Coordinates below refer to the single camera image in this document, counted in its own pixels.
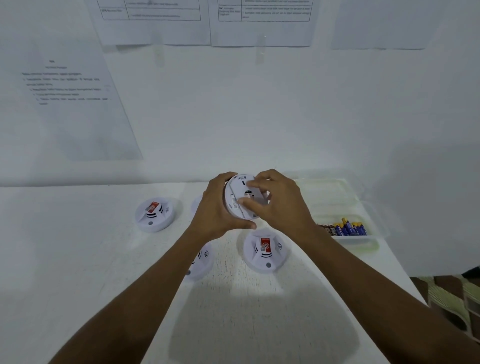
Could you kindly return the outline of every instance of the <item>person's right arm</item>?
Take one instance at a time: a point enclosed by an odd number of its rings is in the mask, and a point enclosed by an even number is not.
[[[480,363],[472,339],[319,228],[293,180],[268,170],[247,185],[269,191],[270,203],[239,202],[310,257],[391,363]]]

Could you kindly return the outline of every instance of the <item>paper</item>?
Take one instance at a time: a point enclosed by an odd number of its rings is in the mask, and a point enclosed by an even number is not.
[[[209,45],[206,0],[85,0],[103,45]]]
[[[212,46],[312,45],[320,0],[208,0]]]
[[[450,0],[343,0],[333,49],[423,49]]]
[[[2,87],[23,92],[70,160],[142,159],[96,41],[0,41]]]

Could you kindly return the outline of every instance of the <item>brown and green rug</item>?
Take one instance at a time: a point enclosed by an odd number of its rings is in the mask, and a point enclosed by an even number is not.
[[[411,280],[432,310],[480,344],[480,267],[462,275]]]

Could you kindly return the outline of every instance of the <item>scratched table surface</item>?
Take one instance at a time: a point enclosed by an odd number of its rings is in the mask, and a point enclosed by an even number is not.
[[[0,188],[0,363],[47,363],[189,225],[206,183]],[[170,198],[174,222],[144,233],[133,214]],[[259,227],[265,222],[259,221]],[[215,262],[184,280],[143,363],[387,363],[319,269],[292,241],[275,274],[250,270],[244,231],[212,242]],[[359,254],[421,300],[384,240]]]

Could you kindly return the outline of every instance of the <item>wall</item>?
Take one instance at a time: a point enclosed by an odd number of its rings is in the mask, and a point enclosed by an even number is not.
[[[339,3],[322,2],[312,47],[267,48],[263,64],[255,48],[105,48],[142,161],[68,161],[0,80],[0,184],[342,169],[375,200],[409,274],[480,264],[480,3],[452,2],[420,51],[330,50]],[[96,38],[81,0],[4,1],[0,34],[12,33]]]

